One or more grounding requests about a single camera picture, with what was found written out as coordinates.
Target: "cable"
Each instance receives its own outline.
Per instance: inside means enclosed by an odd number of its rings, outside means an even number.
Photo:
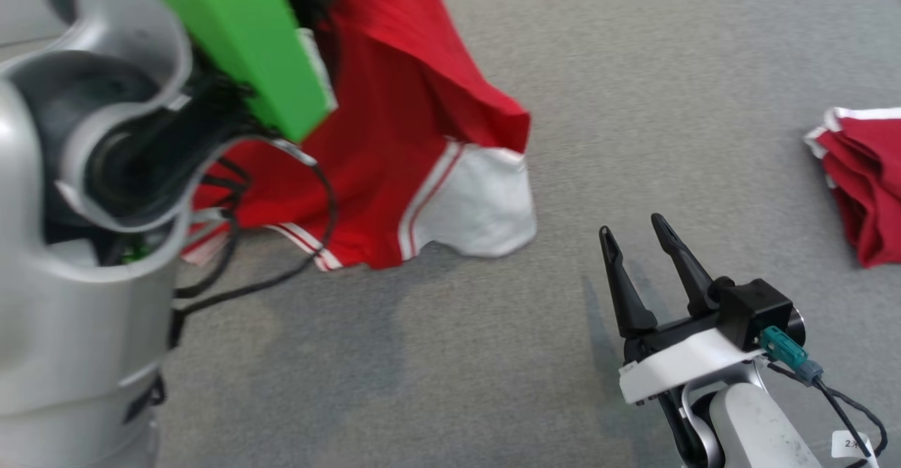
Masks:
[[[225,244],[225,250],[222,251],[222,257],[219,259],[219,263],[216,264],[215,269],[213,269],[206,278],[201,279],[196,284],[176,289],[176,299],[193,299],[203,294],[203,292],[206,292],[210,286],[219,281],[219,278],[222,278],[223,273],[225,273],[225,270],[228,269],[229,264],[232,262],[235,250],[238,248],[241,225],[238,224],[238,217],[235,215],[235,210],[237,210],[238,205],[241,204],[244,193],[250,188],[252,179],[249,173],[244,169],[241,169],[238,164],[233,163],[231,160],[221,157],[217,161],[221,166],[231,170],[231,172],[244,180],[244,183],[242,184],[235,182],[232,179],[225,179],[224,177],[211,176],[209,174],[203,176],[202,182],[204,184],[231,190],[229,195],[219,199],[219,201],[215,203],[216,205],[223,206],[222,216],[229,225],[229,240],[228,243]]]
[[[778,372],[781,375],[785,375],[788,378],[794,379],[794,381],[801,382],[801,384],[805,383],[804,379],[801,379],[800,377],[798,377],[798,375],[795,375],[795,373],[791,372],[790,369],[782,368],[782,367],[776,365],[775,362],[772,362],[772,360],[767,365],[767,367],[769,369],[772,369],[772,371]],[[823,387],[825,388],[825,390],[828,391],[829,394],[833,395],[836,398],[839,398],[839,400],[844,401],[850,407],[853,407],[854,410],[859,410],[860,412],[865,414],[865,416],[867,416],[867,419],[869,419],[870,422],[872,422],[876,427],[878,427],[879,436],[881,437],[881,439],[879,439],[879,444],[876,446],[876,448],[873,449],[873,455],[875,455],[876,457],[881,456],[882,452],[885,451],[885,449],[888,447],[888,431],[886,430],[885,425],[882,424],[882,421],[879,420],[879,417],[876,417],[876,414],[869,411],[869,408],[867,408],[867,407],[863,406],[862,404],[858,403],[857,401],[852,400],[851,398],[847,397],[845,394],[843,394],[843,392],[834,390],[834,388],[828,387],[825,384],[823,384]],[[858,462],[854,462],[854,464],[849,465],[848,468],[862,468],[863,466],[866,466],[866,465],[867,465],[867,460],[860,460]]]
[[[839,405],[838,401],[836,401],[836,397],[831,395],[831,392],[829,392],[825,384],[823,384],[823,379],[820,377],[814,378],[814,387],[819,388],[820,392],[823,392],[826,400],[829,401],[829,404],[833,406],[834,410],[836,410],[836,413],[839,414],[839,419],[842,420],[842,423],[844,423],[845,427],[847,427],[848,431],[850,431],[850,435],[852,436],[854,441],[857,442],[858,448],[863,451],[863,455],[865,457],[872,455],[870,454],[866,443],[863,443],[863,439],[860,438],[860,433],[858,433],[857,430],[854,429],[854,425],[850,423],[848,415],[844,413],[844,410],[842,410],[842,407]]]
[[[187,315],[192,315],[200,310],[206,310],[206,308],[213,307],[214,305],[218,305],[225,301],[231,301],[232,299],[241,298],[254,292],[264,291],[265,289],[270,289],[273,286],[287,282],[289,279],[292,279],[300,273],[305,272],[305,270],[310,267],[313,262],[315,262],[316,257],[318,257],[322,253],[322,251],[326,247],[328,247],[329,242],[332,240],[332,233],[334,233],[335,224],[337,224],[338,222],[338,199],[335,196],[334,189],[332,188],[332,183],[329,183],[328,177],[325,177],[325,173],[322,172],[322,168],[319,167],[318,164],[313,164],[310,167],[311,169],[313,169],[316,177],[318,177],[319,181],[322,183],[322,188],[325,188],[325,193],[328,196],[329,224],[328,227],[326,227],[325,234],[322,235],[321,246],[316,249],[315,252],[309,255],[309,257],[307,257],[306,260],[304,260],[295,269],[287,270],[287,272],[283,272],[282,274],[277,275],[274,278],[266,279],[266,281],[263,282],[241,286],[241,288],[234,289],[233,291],[222,292],[221,294],[216,294],[212,297],[201,299],[200,301],[186,305],[186,307],[181,308],[181,310],[176,310],[177,312],[179,312],[178,315],[181,315],[182,317],[182,323]]]
[[[206,275],[205,278],[201,279],[196,284],[176,289],[176,299],[193,299],[203,294],[210,286],[214,285],[215,282],[218,282],[219,278],[222,278],[223,273],[225,273],[225,270],[228,269],[228,265],[232,262],[235,250],[238,249],[241,225],[238,224],[238,217],[235,217],[235,214],[232,211],[223,209],[222,216],[228,221],[229,238],[228,243],[225,244],[225,250],[222,251],[222,257],[219,259],[219,263],[216,264],[215,269],[213,269],[209,275]]]

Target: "gray table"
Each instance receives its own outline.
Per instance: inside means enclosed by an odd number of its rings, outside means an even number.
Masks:
[[[800,140],[828,106],[901,105],[896,0],[448,5],[486,76],[534,112],[536,240],[501,260],[435,246],[399,269],[311,273],[192,320],[167,367],[161,466],[679,466],[659,408],[622,402],[596,239],[611,225],[657,316],[682,317],[655,211],[712,274],[794,299],[827,382],[897,435],[901,272],[859,268]],[[222,286],[299,257],[252,237]],[[823,398],[767,381],[838,466]]]

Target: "white stripe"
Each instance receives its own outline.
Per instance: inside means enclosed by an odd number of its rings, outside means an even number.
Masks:
[[[901,108],[884,109],[846,109],[834,108],[838,118],[852,118],[856,120],[898,120],[901,119]]]
[[[429,198],[432,189],[435,189],[435,187],[438,186],[438,182],[441,181],[444,172],[446,172],[448,167],[451,166],[451,163],[453,163],[453,158],[457,155],[457,151],[459,150],[459,143],[456,141],[448,141],[447,147],[444,148],[444,153],[441,154],[441,157],[437,160],[435,166],[431,168],[431,172],[425,177],[425,182],[422,182],[422,185],[419,186],[416,195],[412,196],[410,204],[406,206],[406,211],[403,211],[403,216],[400,219],[400,227],[397,229],[397,241],[400,244],[402,259],[412,259],[416,254],[416,250],[412,247],[412,240],[410,239],[410,224],[412,224],[412,217],[414,217],[422,203],[425,202],[425,199]]]
[[[525,155],[522,153],[510,150],[509,148],[486,148],[486,150],[491,150],[493,157],[504,160],[510,165],[525,167]]]
[[[823,144],[817,143],[817,139],[826,131],[826,127],[818,126],[804,136],[805,144],[810,146],[810,150],[814,152],[814,157],[817,157],[820,160],[823,160],[823,157],[829,153],[829,151],[823,147]]]
[[[279,227],[279,225],[266,225],[266,228],[272,229],[272,230],[276,231],[277,233],[284,235],[284,237],[289,238],[289,240],[292,241],[292,243],[299,246],[301,248],[301,250],[303,250],[303,252],[309,253],[311,255],[313,254],[313,248],[307,246],[307,244],[304,241],[302,241],[299,237],[297,237],[291,231],[284,229],[282,227]],[[319,268],[319,270],[324,270],[324,272],[327,272],[328,268],[325,267],[325,261],[322,260],[321,254],[319,257],[315,257],[315,259],[313,259],[313,262],[316,262],[316,267]]]
[[[185,253],[182,256],[185,262],[194,264],[195,266],[203,267],[206,263],[209,263],[210,260],[213,259],[216,253],[219,250],[222,250],[222,247],[225,247],[226,240],[228,240],[228,234],[219,233],[215,236],[209,238],[209,240],[204,241],[202,244],[199,244],[197,247],[194,247],[190,252]]]
[[[308,233],[306,230],[303,230],[302,227],[298,224],[281,224],[287,230],[296,234],[297,237],[304,240],[310,248],[319,248],[322,246],[322,243],[319,242],[318,239],[313,237],[312,234]],[[329,268],[338,269],[344,267],[344,264],[338,260],[338,257],[335,257],[335,254],[332,253],[328,248],[322,249],[322,252],[319,253],[323,258],[325,258],[325,262],[329,264]]]

